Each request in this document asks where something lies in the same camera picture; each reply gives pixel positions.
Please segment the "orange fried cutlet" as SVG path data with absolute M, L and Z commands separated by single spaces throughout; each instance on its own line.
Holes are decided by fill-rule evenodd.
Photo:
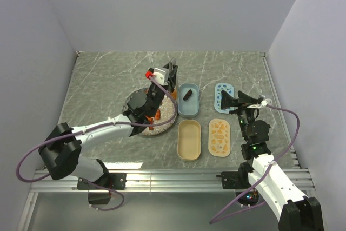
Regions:
M 178 99 L 178 91 L 177 90 L 174 90 L 172 93 L 171 93 L 172 97 L 174 98 L 175 101 L 177 101 Z

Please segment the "black sea cucumber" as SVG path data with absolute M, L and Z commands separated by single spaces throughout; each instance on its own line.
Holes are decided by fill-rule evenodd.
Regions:
M 189 89 L 186 94 L 183 96 L 183 101 L 187 101 L 193 95 L 193 90 Z

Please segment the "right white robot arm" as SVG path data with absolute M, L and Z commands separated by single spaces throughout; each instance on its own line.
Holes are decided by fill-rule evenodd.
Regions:
M 315 197 L 303 193 L 280 168 L 269 148 L 270 124 L 258 120 L 261 108 L 271 108 L 272 101 L 253 98 L 239 91 L 233 98 L 221 91 L 221 109 L 233 107 L 242 137 L 244 162 L 238 171 L 223 171 L 219 175 L 223 189 L 242 189 L 234 202 L 262 197 L 278 219 L 279 230 L 323 230 L 322 209 Z

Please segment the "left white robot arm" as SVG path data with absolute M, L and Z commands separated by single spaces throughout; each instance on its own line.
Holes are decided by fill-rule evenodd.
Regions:
M 114 118 L 87 126 L 57 125 L 47 144 L 38 150 L 51 178 L 60 180 L 71 175 L 89 181 L 97 189 L 108 187 L 111 175 L 105 164 L 100 159 L 84 157 L 82 152 L 115 137 L 132 137 L 158 127 L 154 117 L 165 97 L 173 99 L 177 71 L 175 59 L 162 67 L 149 68 L 145 76 L 151 81 L 150 87 L 133 92 L 127 109 Z

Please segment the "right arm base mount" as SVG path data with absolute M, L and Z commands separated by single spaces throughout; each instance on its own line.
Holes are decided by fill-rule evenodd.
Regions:
M 243 162 L 240 164 L 238 171 L 222 171 L 216 177 L 221 179 L 223 189 L 245 190 L 251 186 L 248 182 L 248 173 L 251 173 L 252 170 L 253 168 L 248 162 Z M 259 199 L 258 191 L 253 188 L 240 197 L 237 202 L 243 206 L 255 206 L 258 204 Z

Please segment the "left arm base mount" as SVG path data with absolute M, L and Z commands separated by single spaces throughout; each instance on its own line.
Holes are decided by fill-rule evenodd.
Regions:
M 88 191 L 88 202 L 92 206 L 107 205 L 112 194 L 123 197 L 119 190 L 124 190 L 127 181 L 126 173 L 108 173 L 95 182 L 79 178 L 77 190 Z

